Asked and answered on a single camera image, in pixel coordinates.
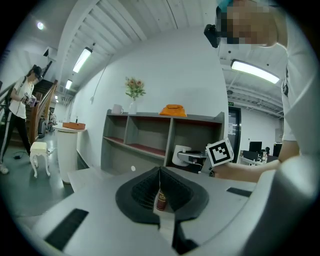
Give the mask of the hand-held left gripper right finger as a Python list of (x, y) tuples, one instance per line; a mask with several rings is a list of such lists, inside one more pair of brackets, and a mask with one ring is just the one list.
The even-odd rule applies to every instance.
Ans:
[(166, 167), (159, 168), (159, 181), (176, 222), (198, 218), (209, 202), (206, 189)]

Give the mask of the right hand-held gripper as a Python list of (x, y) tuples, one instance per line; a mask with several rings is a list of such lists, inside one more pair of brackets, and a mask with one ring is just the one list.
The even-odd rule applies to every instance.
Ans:
[(177, 145), (172, 156), (172, 163), (186, 167), (189, 172), (213, 177), (215, 167), (231, 162), (233, 159), (234, 151), (230, 140), (226, 137), (218, 142), (209, 143), (203, 151)]

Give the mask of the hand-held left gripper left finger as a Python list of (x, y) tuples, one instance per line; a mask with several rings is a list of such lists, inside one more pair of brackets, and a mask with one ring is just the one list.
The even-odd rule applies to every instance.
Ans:
[(154, 167), (122, 184), (115, 194), (119, 210), (139, 224), (159, 224), (154, 203), (160, 189), (160, 168)]

